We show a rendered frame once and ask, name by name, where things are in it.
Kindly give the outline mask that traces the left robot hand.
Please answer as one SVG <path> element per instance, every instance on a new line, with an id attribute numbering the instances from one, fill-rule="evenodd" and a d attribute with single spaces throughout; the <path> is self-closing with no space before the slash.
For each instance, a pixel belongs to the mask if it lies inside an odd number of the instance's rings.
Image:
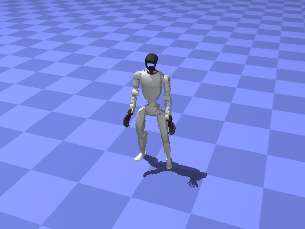
<path id="1" fill-rule="evenodd" d="M 175 125 L 174 125 L 174 123 L 172 122 L 172 116 L 171 115 L 169 115 L 169 120 L 166 120 L 167 122 L 168 122 L 168 127 L 169 127 L 169 132 L 168 132 L 168 134 L 169 135 L 173 135 L 174 133 L 175 133 Z"/>

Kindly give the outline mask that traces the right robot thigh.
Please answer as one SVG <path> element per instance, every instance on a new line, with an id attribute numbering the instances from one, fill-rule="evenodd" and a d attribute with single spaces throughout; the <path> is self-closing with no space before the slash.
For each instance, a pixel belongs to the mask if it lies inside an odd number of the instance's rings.
<path id="1" fill-rule="evenodd" d="M 140 108 L 136 114 L 136 132 L 142 139 L 146 139 L 148 135 L 148 132 L 144 129 L 146 116 L 147 114 L 145 113 L 145 107 Z"/>

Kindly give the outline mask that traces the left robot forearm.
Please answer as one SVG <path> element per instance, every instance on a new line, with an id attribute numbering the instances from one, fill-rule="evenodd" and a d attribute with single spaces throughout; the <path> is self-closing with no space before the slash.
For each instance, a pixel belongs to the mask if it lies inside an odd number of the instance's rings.
<path id="1" fill-rule="evenodd" d="M 169 115 L 171 115 L 171 105 L 172 105 L 172 101 L 171 101 L 171 96 L 169 95 L 169 102 L 165 103 L 165 119 L 169 120 Z"/>

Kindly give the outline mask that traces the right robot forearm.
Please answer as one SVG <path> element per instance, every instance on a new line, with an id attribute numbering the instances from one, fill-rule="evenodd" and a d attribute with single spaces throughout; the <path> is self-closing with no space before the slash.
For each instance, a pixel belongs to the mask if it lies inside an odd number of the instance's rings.
<path id="1" fill-rule="evenodd" d="M 132 90 L 132 93 L 133 93 L 133 90 Z M 136 100 L 137 100 L 137 97 L 132 96 L 132 93 L 131 93 L 131 102 L 130 102 L 130 108 L 132 109 L 131 114 L 133 114 L 135 112 Z"/>

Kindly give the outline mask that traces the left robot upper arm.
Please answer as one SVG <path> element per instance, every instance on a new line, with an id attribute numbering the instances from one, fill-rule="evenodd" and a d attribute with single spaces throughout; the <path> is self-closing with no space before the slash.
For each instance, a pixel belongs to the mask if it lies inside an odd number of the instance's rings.
<path id="1" fill-rule="evenodd" d="M 163 95 L 163 101 L 169 102 L 169 95 L 170 95 L 170 91 L 171 91 L 171 87 L 170 87 L 171 79 L 168 75 L 161 74 L 161 81 L 162 81 L 162 83 L 164 83 L 163 88 L 164 88 L 165 95 Z"/>

